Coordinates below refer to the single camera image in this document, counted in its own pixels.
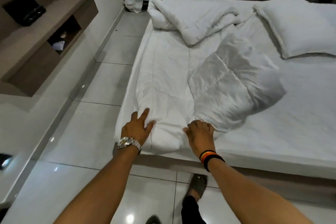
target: white bed sheet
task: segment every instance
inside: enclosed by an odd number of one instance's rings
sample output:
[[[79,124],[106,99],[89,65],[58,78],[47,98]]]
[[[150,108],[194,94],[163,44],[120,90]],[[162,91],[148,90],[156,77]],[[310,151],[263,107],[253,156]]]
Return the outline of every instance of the white bed sheet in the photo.
[[[255,3],[228,0],[228,5],[241,9],[249,9]],[[275,106],[248,117],[241,128],[217,134],[218,153],[232,166],[336,179],[336,105],[332,105],[336,95],[336,59],[318,56],[282,60],[267,22],[256,16],[247,23],[253,27],[246,36],[280,67],[288,94]],[[137,76],[152,30],[150,21],[120,109],[116,140],[137,106]],[[187,149],[162,156],[198,161]]]

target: white wall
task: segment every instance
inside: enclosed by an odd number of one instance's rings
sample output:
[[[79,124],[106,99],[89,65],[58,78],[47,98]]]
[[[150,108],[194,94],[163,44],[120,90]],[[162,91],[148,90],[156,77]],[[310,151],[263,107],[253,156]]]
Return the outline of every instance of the white wall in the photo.
[[[14,155],[0,171],[0,202],[68,99],[113,21],[123,0],[95,0],[99,14],[32,98],[0,94],[0,152]]]

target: hand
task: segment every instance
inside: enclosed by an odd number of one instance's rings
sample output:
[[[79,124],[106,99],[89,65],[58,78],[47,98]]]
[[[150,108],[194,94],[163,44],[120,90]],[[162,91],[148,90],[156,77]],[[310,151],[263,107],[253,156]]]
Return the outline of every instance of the hand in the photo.
[[[144,145],[155,124],[155,120],[152,120],[145,128],[145,120],[148,112],[149,108],[146,108],[139,119],[138,112],[133,112],[131,121],[126,123],[126,125],[121,129],[121,138],[132,137],[137,140],[141,146]]]
[[[183,131],[187,134],[192,152],[197,158],[206,150],[216,151],[213,141],[214,128],[210,123],[194,120]]]

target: person's left hand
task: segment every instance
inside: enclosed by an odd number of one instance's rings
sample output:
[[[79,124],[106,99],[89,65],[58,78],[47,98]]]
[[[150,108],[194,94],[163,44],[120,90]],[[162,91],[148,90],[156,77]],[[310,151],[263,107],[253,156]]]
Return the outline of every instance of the person's left hand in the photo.
[[[144,145],[155,124],[155,120],[152,120],[145,128],[145,120],[148,112],[149,108],[146,108],[139,119],[138,112],[133,112],[131,121],[126,123],[126,125],[121,129],[121,138],[132,137],[137,140],[141,146]]]

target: silver watch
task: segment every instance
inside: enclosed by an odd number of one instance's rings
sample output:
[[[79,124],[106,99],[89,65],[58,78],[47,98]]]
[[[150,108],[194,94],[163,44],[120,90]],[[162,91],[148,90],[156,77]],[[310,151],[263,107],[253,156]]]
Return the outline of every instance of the silver watch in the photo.
[[[125,148],[127,146],[130,146],[130,145],[134,145],[138,148],[139,150],[139,153],[141,152],[141,145],[139,144],[139,142],[135,139],[133,139],[132,137],[123,137],[122,139],[120,139],[119,143],[118,143],[118,150],[119,149],[122,149],[122,148]]]

